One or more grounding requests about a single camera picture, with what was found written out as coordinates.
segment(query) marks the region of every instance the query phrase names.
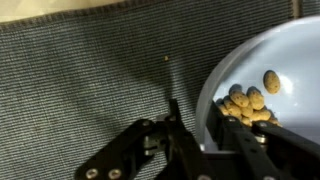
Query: white bowl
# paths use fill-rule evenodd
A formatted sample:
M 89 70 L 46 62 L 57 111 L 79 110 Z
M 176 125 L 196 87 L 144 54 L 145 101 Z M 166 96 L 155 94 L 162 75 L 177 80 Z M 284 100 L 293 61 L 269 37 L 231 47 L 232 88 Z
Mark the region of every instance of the white bowl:
M 275 95 L 269 94 L 263 85 L 268 70 L 280 77 L 281 89 Z M 271 29 L 247 41 L 219 63 L 198 100 L 196 134 L 200 144 L 211 149 L 214 146 L 205 133 L 209 108 L 226 96 L 234 84 L 240 84 L 244 92 L 251 86 L 258 88 L 265 96 L 266 106 L 284 128 L 320 144 L 320 16 Z

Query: pet food kibble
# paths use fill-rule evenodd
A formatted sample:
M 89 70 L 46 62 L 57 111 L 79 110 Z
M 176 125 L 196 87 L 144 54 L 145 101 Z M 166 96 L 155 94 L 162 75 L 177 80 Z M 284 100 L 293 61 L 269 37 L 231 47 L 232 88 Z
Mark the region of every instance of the pet food kibble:
M 253 111 L 252 115 L 250 116 L 250 119 L 253 121 L 258 121 L 258 120 L 264 120 L 267 121 L 271 117 L 271 112 L 267 109 L 262 109 L 259 111 Z
M 224 105 L 227 108 L 228 113 L 230 115 L 235 116 L 235 117 L 241 116 L 240 108 L 235 103 L 233 103 L 231 100 L 225 99 Z
M 264 107 L 264 97 L 257 90 L 252 90 L 248 93 L 248 98 L 251 102 L 252 108 L 261 110 Z
M 220 111 L 222 112 L 223 115 L 225 115 L 225 116 L 226 116 L 226 115 L 229 115 L 228 110 L 227 110 L 227 108 L 226 108 L 225 105 L 220 104 L 220 105 L 219 105 L 219 109 L 220 109 Z
M 247 125 L 247 126 L 252 126 L 252 123 L 250 121 L 250 119 L 248 117 L 242 117 L 242 121 L 243 124 Z
M 232 91 L 230 98 L 239 107 L 247 107 L 249 104 L 248 97 L 241 91 Z
M 276 94 L 280 89 L 280 79 L 273 71 L 267 71 L 263 78 L 263 84 L 270 94 Z
M 249 103 L 247 107 L 240 107 L 240 109 L 241 109 L 241 114 L 245 117 L 250 117 L 253 113 L 253 108 L 251 103 Z

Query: woven fabric surface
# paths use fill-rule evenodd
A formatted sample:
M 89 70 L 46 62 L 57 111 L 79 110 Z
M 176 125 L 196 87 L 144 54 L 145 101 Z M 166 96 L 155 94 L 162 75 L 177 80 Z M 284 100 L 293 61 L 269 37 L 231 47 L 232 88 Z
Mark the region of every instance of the woven fabric surface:
M 313 16 L 320 13 L 320 1 L 318 0 L 302 0 L 303 16 Z
M 170 97 L 194 132 L 210 72 L 245 40 L 288 21 L 290 7 L 141 1 L 0 25 L 0 179 L 72 179 L 132 122 L 167 112 Z M 164 165 L 157 157 L 137 179 Z

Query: black metal frame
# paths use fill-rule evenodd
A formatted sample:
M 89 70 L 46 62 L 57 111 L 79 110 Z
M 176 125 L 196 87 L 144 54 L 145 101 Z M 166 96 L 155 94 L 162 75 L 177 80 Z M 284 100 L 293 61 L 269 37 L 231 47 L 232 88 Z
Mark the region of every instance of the black metal frame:
M 220 151 L 203 154 L 183 125 L 177 101 L 170 100 L 169 107 L 155 123 L 142 119 L 129 126 L 81 165 L 75 179 L 134 179 L 160 151 L 168 164 L 157 180 L 320 179 L 320 146 L 305 138 L 266 121 L 249 129 L 213 104 L 207 127 Z M 268 141 L 259 143 L 257 137 Z

